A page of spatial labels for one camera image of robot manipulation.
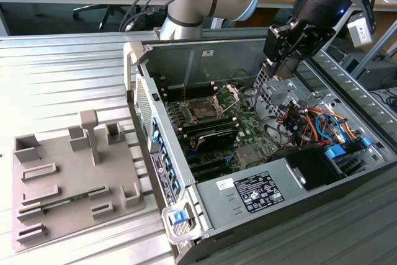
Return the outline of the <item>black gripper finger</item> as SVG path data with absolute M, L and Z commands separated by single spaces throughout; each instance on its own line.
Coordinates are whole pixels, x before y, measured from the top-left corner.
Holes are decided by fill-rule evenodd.
M 292 24 L 271 25 L 268 30 L 267 38 L 264 45 L 264 54 L 266 56 L 266 65 L 271 68 L 278 68 L 285 63 L 292 55 L 290 31 Z
M 335 33 L 332 27 L 321 28 L 307 25 L 292 44 L 290 69 L 296 70 L 301 61 L 317 54 Z

